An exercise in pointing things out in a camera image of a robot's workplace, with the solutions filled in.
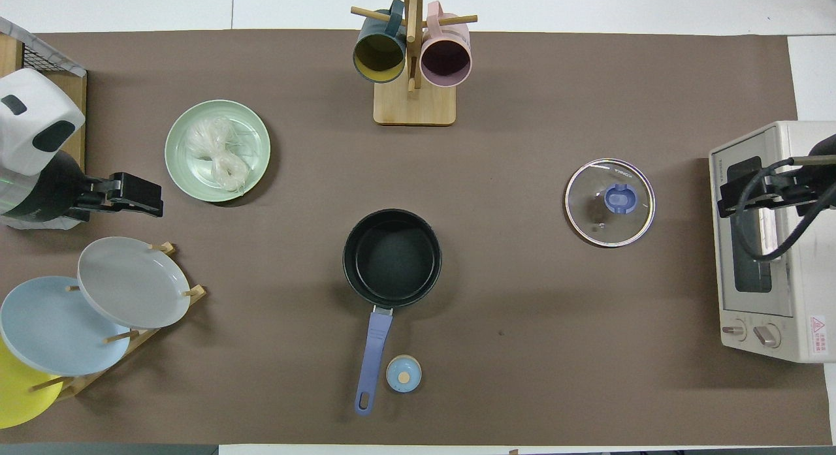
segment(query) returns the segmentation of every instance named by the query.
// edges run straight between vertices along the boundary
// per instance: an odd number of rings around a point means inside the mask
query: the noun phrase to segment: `small blue lid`
[[[630,184],[611,184],[603,194],[603,203],[610,212],[630,213],[638,204],[635,187]]]
[[[386,381],[395,392],[409,393],[421,383],[421,365],[415,357],[401,354],[386,367]]]

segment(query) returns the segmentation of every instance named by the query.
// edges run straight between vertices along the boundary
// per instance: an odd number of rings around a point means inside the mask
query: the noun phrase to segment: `saucepan handle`
[[[374,404],[374,390],[380,375],[380,362],[383,360],[383,346],[389,327],[392,325],[392,315],[371,313],[368,318],[368,333],[366,348],[363,352],[363,366],[361,366],[361,380],[357,384],[357,398],[355,411],[361,416],[368,416]]]

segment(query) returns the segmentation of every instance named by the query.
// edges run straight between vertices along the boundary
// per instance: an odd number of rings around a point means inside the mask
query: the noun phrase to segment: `dark teal mug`
[[[353,60],[357,73],[363,78],[386,83],[400,76],[406,64],[406,29],[401,25],[404,2],[392,0],[388,11],[379,9],[378,12],[389,15],[388,23],[366,18],[355,44]]]

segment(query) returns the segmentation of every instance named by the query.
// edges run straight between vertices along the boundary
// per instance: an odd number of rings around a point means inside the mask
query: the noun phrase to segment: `saucepan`
[[[355,411],[371,413],[392,310],[414,304],[435,285],[442,249],[429,223],[412,212],[385,209],[357,223],[346,240],[343,269],[352,289],[374,305],[357,386]]]

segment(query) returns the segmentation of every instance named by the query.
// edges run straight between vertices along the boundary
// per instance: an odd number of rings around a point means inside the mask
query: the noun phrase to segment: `plastic bag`
[[[185,145],[192,155],[212,160],[212,179],[225,191],[244,187],[250,167],[229,148],[241,146],[233,122],[226,117],[209,117],[194,122],[185,132]]]

